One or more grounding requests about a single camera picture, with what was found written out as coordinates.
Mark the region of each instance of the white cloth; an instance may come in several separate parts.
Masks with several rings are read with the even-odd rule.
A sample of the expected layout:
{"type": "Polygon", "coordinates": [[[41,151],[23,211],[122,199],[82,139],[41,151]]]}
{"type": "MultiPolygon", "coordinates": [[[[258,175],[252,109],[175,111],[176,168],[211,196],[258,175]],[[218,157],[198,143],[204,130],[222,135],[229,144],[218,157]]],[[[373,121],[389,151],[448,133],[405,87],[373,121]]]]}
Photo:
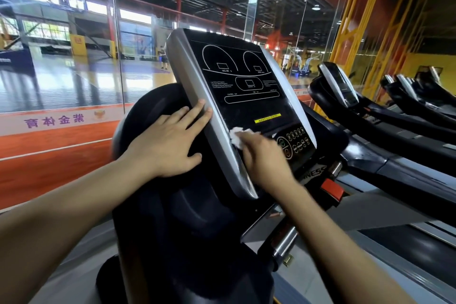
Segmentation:
{"type": "Polygon", "coordinates": [[[234,144],[234,146],[235,146],[237,149],[240,149],[240,150],[242,150],[243,144],[242,144],[241,139],[236,135],[236,133],[241,132],[241,131],[249,132],[249,133],[254,133],[254,132],[253,132],[252,130],[250,130],[250,129],[244,130],[244,128],[240,128],[240,127],[234,127],[234,128],[232,128],[232,129],[229,131],[229,136],[230,136],[230,138],[231,138],[231,143],[234,144]]]}

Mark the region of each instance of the hand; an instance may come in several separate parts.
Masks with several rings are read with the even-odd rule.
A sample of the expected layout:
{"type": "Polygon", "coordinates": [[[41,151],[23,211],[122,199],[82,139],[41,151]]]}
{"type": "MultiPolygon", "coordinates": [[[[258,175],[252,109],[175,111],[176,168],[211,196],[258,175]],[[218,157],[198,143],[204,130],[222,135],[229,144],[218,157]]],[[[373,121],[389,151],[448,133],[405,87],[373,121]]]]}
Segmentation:
{"type": "Polygon", "coordinates": [[[133,140],[121,158],[128,158],[133,162],[135,171],[144,175],[146,181],[154,177],[172,177],[190,171],[201,163],[202,156],[196,153],[189,157],[188,151],[195,137],[212,116],[212,108],[208,108],[189,127],[201,112],[204,103],[204,100],[199,100],[191,111],[188,107],[183,107],[170,116],[160,116],[133,140]]]}
{"type": "Polygon", "coordinates": [[[259,133],[237,133],[244,144],[244,164],[250,178],[261,188],[275,195],[296,183],[282,148],[274,140],[259,133]]]}

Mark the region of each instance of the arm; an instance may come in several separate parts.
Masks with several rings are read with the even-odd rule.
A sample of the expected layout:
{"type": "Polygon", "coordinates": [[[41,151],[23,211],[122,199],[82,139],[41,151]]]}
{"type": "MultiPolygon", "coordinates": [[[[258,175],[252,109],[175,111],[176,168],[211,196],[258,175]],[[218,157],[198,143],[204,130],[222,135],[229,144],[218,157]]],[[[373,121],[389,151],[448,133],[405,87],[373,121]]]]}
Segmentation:
{"type": "Polygon", "coordinates": [[[28,303],[93,225],[140,186],[198,165],[201,154],[188,151],[212,111],[188,126],[203,105],[161,116],[118,160],[0,215],[2,302],[28,303]]]}
{"type": "Polygon", "coordinates": [[[239,137],[250,177],[294,221],[335,303],[415,303],[294,179],[276,142],[259,134],[239,137]]]}

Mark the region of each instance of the treadmill belt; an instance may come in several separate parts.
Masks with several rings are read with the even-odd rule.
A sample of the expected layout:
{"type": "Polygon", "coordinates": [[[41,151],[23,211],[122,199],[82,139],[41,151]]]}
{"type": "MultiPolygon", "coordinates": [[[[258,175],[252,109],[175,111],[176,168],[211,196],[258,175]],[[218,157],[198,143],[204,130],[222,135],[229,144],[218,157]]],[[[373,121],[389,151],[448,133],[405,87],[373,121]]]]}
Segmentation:
{"type": "Polygon", "coordinates": [[[407,225],[359,232],[456,288],[456,249],[452,246],[407,225]]]}

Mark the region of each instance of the left hand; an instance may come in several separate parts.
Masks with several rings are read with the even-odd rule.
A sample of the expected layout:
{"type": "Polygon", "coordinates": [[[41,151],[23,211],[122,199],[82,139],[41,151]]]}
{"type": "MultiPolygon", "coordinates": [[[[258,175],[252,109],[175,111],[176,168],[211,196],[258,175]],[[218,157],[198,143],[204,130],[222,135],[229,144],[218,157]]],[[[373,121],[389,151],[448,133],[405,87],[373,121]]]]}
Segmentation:
{"type": "Polygon", "coordinates": [[[212,108],[191,126],[201,112],[205,101],[199,100],[189,111],[183,107],[170,116],[162,115],[147,130],[131,142],[120,159],[129,159],[134,170],[149,181],[154,177],[172,177],[190,171],[201,163],[202,155],[188,156],[195,137],[202,131],[212,116],[212,108]]]}

